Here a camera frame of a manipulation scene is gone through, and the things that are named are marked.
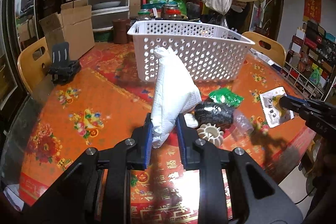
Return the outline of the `white printed sachet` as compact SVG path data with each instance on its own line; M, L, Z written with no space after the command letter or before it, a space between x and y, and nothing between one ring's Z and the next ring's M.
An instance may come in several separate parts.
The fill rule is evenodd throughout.
M280 107L280 98L285 95L286 92L283 87L277 87L260 94L262 109L270 128L279 126L294 118L294 113L291 110Z

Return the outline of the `black mesh bundle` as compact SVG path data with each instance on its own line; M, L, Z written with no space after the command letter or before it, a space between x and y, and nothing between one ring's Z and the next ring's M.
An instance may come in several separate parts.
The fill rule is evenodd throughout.
M234 120L234 108L224 103L203 101L194 108L194 116L199 124L230 126Z

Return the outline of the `white paper towel pack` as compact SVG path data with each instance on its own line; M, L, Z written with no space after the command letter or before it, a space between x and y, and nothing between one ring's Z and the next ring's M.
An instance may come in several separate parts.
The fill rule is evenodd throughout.
M155 47L158 74L151 108L152 147L159 148L172 132L179 114L199 104L201 94L189 71L172 48Z

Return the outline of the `green foil snack bag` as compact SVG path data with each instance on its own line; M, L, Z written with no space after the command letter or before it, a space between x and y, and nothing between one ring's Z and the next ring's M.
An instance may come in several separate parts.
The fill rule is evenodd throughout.
M237 95L236 93L230 91L228 88L221 88L215 91L212 91L209 94L209 98L215 103L226 104L230 107L239 107L243 97Z

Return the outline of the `white plastic gear toy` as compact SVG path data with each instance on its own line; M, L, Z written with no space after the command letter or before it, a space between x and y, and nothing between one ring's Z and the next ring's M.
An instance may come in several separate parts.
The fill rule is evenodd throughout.
M202 124L197 129L198 136L210 143L213 143L216 147L220 147L224 141L224 131L215 124Z

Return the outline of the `shelf of boxes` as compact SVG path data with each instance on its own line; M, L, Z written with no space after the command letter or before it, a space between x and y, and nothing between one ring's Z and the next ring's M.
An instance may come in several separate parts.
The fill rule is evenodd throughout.
M335 88L335 36L314 20L303 23L280 73L305 98L326 100Z

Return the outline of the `clear plastic cup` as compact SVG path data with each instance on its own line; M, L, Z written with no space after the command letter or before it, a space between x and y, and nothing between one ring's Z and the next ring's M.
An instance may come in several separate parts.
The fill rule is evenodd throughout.
M232 135L235 140L245 138L254 131L254 127L250 120L238 109L234 110L233 113L233 125L235 126L235 129Z

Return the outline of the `red floral tablecloth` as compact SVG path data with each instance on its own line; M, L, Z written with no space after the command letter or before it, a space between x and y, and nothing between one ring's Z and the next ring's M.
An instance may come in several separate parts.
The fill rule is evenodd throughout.
M133 44L98 43L80 64L81 71L71 83L47 92L33 120L18 190L29 205L86 148L113 147L143 125L151 110L154 84L138 78ZM197 86L203 100L224 87L242 96L239 110L252 121L255 131L225 130L222 148L242 147L276 182L298 165L314 139L314 132L298 117L274 128L268 126L259 95L277 87L293 96L298 91L254 57L247 57L233 82L199 82ZM131 173L132 222L196 223L199 176L183 169L176 133L151 155L154 164L148 170Z

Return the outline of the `right wooden chair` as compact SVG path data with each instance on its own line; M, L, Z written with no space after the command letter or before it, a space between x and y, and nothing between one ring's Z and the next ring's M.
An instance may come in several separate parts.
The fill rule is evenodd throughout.
M280 67L284 66L286 51L280 43L256 32L244 32L243 36L255 43L253 49L266 55L276 64L280 65Z

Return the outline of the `wooden chair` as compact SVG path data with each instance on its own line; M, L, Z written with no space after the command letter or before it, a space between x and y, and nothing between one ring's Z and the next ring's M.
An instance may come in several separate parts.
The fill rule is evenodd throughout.
M280 43L256 32L244 32L243 36L255 43L253 49L266 55L276 64L280 65L280 67L284 66L286 51Z
M18 72L30 94L46 77L50 65L51 56L45 37L34 42L20 53L18 57Z

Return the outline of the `white perforated plastic basket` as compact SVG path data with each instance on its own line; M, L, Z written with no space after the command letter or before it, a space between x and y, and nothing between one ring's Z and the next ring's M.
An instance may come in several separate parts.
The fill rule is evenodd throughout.
M255 43L228 28L177 20L141 20L127 34L134 44L140 80L155 81L157 47L171 48L195 81L233 81Z

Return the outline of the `brown ceramic mug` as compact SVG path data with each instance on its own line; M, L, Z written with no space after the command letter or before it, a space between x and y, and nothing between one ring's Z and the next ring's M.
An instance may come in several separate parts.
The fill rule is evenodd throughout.
M113 21L113 42L115 44L127 44L127 32L130 27L130 19L116 19Z

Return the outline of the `left wooden chair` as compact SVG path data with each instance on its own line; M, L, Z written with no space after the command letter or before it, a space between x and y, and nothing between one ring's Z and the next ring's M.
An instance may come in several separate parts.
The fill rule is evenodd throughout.
M18 72L30 94L46 77L50 65L51 56L45 37L34 42L20 53L18 57Z

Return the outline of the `brown cardboard box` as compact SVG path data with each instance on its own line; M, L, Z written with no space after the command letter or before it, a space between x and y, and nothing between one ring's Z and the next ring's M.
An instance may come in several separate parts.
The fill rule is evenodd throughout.
M70 59L80 59L95 45L91 17L88 0L76 0L61 5L59 13L39 20L49 51L55 44L68 42Z

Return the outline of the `red lid glass jar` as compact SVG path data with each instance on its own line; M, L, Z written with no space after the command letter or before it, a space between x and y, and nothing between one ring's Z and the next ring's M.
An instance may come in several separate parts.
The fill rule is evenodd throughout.
M165 3L161 7L161 18L163 20L181 20L182 15L177 3Z

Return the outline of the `red wall scroll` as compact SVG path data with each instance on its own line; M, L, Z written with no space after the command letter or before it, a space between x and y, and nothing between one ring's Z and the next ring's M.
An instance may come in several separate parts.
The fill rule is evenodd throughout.
M304 0L303 20L321 22L322 0Z

